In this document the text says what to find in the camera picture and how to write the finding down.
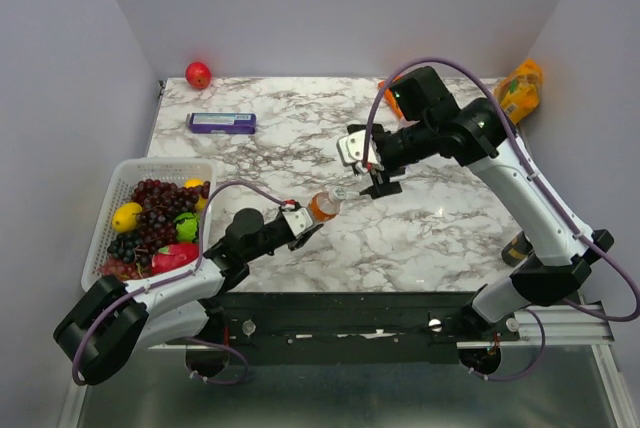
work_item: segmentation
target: purple box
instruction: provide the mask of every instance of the purple box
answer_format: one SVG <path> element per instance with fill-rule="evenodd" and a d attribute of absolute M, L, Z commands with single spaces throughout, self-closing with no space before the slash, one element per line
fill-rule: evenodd
<path fill-rule="evenodd" d="M 187 126 L 193 133 L 229 133 L 253 135 L 256 115 L 253 113 L 190 113 Z"/>

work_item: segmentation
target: screw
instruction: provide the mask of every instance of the screw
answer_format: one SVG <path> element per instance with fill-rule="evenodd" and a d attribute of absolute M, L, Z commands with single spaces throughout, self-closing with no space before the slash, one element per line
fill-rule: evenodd
<path fill-rule="evenodd" d="M 256 324 L 252 320 L 247 320 L 242 324 L 242 332 L 251 336 L 256 332 Z"/>
<path fill-rule="evenodd" d="M 437 318 L 432 318 L 429 320 L 429 328 L 434 333 L 440 333 L 442 331 L 442 322 Z"/>
<path fill-rule="evenodd" d="M 505 324 L 507 325 L 507 330 L 511 333 L 515 333 L 520 329 L 520 323 L 515 318 L 509 318 Z"/>

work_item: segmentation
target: gray wall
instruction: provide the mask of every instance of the gray wall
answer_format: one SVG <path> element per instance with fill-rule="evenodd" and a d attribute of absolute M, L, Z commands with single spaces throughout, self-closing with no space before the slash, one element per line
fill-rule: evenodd
<path fill-rule="evenodd" d="M 640 281 L 640 0 L 561 0 L 531 55 L 546 74 L 543 106 L 525 125 L 533 154 L 567 202 L 616 238 L 613 254 Z M 596 265 L 590 299 L 612 314 L 633 297 Z M 639 323 L 616 324 L 615 352 L 640 406 Z"/>
<path fill-rule="evenodd" d="M 218 75 L 379 75 L 416 55 L 504 75 L 558 0 L 118 0 L 151 65 Z"/>
<path fill-rule="evenodd" d="M 157 81 L 116 0 L 0 0 L 0 425 L 55 426 L 109 176 L 142 155 Z"/>

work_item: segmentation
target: white basket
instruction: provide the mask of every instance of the white basket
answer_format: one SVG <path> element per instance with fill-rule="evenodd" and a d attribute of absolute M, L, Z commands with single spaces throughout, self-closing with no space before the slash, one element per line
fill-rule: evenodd
<path fill-rule="evenodd" d="M 93 232 L 87 261 L 82 271 L 80 284 L 84 291 L 100 278 L 98 268 L 107 261 L 107 248 L 117 233 L 111 227 L 111 218 L 122 205 L 130 201 L 131 193 L 139 181 L 151 178 L 182 186 L 189 178 L 200 178 L 216 186 L 215 164 L 198 158 L 139 158 L 120 163 L 111 175 L 107 194 L 104 197 L 98 223 Z M 209 239 L 211 229 L 211 206 L 205 223 L 200 225 L 204 240 Z"/>

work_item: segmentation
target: yellow snack bag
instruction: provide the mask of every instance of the yellow snack bag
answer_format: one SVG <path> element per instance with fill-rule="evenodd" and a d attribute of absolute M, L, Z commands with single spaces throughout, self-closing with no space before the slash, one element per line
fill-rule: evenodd
<path fill-rule="evenodd" d="M 526 60 L 493 91 L 500 107 L 515 124 L 540 104 L 542 70 L 533 60 Z"/>

